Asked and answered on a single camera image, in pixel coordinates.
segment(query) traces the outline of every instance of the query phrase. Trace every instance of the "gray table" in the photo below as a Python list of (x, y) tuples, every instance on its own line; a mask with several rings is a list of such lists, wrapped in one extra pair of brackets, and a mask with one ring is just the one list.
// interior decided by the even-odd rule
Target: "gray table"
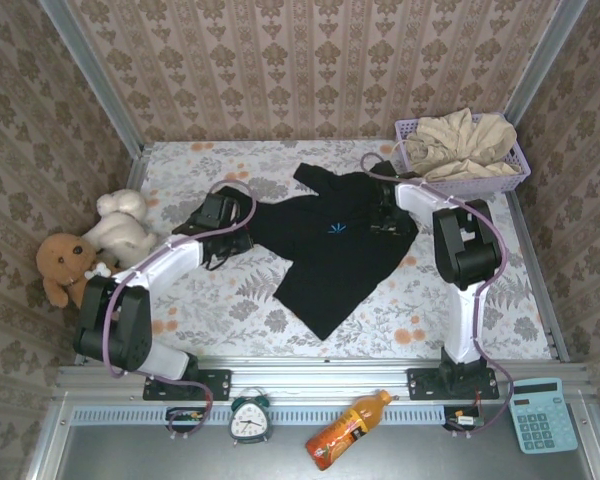
[(304, 450), (316, 427), (277, 427), (269, 443), (236, 448), (221, 427), (175, 441), (162, 427), (71, 430), (58, 476), (62, 480), (592, 478), (582, 447), (567, 453), (523, 454), (508, 412), (491, 430), (470, 440), (452, 438), (442, 427), (380, 426), (325, 472)]

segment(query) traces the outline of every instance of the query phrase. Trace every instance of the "bottle cap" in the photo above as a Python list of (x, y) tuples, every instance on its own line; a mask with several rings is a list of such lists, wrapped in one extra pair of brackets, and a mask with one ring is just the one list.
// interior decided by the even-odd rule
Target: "bottle cap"
[(391, 403), (391, 400), (393, 400), (393, 397), (389, 395), (389, 392), (387, 392), (386, 390), (380, 390), (378, 392), (378, 396), (385, 405), (389, 405)]

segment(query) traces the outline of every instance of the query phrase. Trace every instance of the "black t-shirt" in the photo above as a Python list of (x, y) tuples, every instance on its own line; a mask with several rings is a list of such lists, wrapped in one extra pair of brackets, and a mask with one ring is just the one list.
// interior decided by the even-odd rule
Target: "black t-shirt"
[[(325, 340), (396, 269), (418, 230), (409, 218), (403, 235), (370, 231), (379, 191), (365, 173), (335, 175), (303, 163), (294, 178), (318, 195), (258, 202), (248, 230), (254, 243), (293, 261), (274, 297)], [(219, 193), (238, 200), (243, 214), (250, 210), (241, 192)]]

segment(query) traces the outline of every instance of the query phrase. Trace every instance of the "white stuffed animal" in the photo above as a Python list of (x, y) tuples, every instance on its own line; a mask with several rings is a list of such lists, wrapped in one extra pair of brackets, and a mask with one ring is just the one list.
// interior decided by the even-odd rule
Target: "white stuffed animal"
[(96, 250), (113, 255), (122, 268), (132, 267), (149, 255), (157, 237), (140, 225), (147, 215), (147, 204), (139, 192), (118, 190), (103, 195), (97, 209), (102, 218), (83, 235)]

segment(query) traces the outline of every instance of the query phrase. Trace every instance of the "orange juice bottle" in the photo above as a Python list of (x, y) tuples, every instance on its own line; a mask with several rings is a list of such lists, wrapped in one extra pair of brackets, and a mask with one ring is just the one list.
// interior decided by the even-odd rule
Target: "orange juice bottle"
[(359, 398), (338, 420), (309, 440), (307, 451), (318, 468), (329, 468), (353, 442), (378, 425), (385, 405), (391, 400), (386, 390)]

